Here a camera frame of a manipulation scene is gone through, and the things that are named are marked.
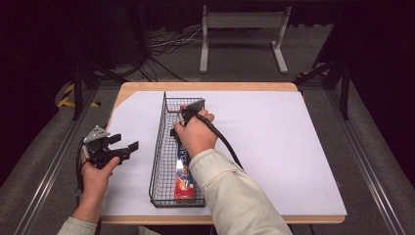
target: metal frame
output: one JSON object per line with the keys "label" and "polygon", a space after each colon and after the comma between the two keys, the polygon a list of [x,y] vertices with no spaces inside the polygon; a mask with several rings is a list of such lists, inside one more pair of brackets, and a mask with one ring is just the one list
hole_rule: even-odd
{"label": "metal frame", "polygon": [[288,73],[287,65],[281,53],[281,44],[284,33],[287,28],[288,19],[290,17],[291,7],[286,7],[284,12],[271,13],[210,13],[208,7],[204,6],[203,12],[203,44],[201,55],[200,73],[208,72],[208,28],[225,28],[225,27],[277,27],[278,38],[271,41],[272,50],[275,59],[282,74]]}

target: person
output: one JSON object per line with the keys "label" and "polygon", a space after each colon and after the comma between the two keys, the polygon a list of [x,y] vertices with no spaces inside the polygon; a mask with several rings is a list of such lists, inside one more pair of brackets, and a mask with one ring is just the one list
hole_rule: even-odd
{"label": "person", "polygon": [[[199,114],[210,122],[214,115]],[[174,124],[191,158],[189,168],[203,189],[218,234],[292,234],[262,189],[225,155],[214,150],[217,136],[196,117],[186,127]],[[99,170],[87,163],[83,169],[84,192],[79,206],[59,234],[94,234],[109,178],[119,158]],[[141,228],[140,234],[158,234]]]}

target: metal wire basket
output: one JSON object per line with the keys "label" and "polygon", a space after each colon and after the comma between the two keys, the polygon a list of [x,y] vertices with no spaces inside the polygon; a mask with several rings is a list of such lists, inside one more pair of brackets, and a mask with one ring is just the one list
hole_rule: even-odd
{"label": "metal wire basket", "polygon": [[173,124],[179,121],[180,106],[188,105],[202,98],[166,98],[164,93],[159,134],[150,181],[150,201],[156,208],[203,208],[205,197],[199,186],[194,184],[192,200],[174,199],[178,144],[170,136]]}

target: sleeve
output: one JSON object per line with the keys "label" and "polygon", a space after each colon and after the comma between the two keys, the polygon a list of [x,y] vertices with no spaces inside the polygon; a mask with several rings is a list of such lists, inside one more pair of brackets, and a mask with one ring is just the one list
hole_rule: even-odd
{"label": "sleeve", "polygon": [[69,217],[62,225],[58,235],[94,235],[97,228],[96,223],[85,222],[73,217]]}
{"label": "sleeve", "polygon": [[203,151],[191,160],[190,170],[218,234],[292,234],[262,189],[223,154]]}

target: hand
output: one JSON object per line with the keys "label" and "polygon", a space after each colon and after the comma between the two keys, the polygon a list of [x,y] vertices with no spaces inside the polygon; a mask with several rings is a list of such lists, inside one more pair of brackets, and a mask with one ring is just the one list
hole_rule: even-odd
{"label": "hand", "polygon": [[[86,162],[83,154],[81,161],[83,163]],[[118,163],[119,158],[115,157],[102,169],[96,168],[91,163],[86,163],[82,167],[84,190],[79,206],[72,214],[72,217],[93,223],[99,221],[110,176]]]}
{"label": "hand", "polygon": [[[200,111],[199,115],[207,118],[210,122],[214,120],[214,115],[209,114],[207,110]],[[214,149],[217,136],[196,117],[192,117],[186,127],[178,122],[173,127],[191,159],[204,150]]]}

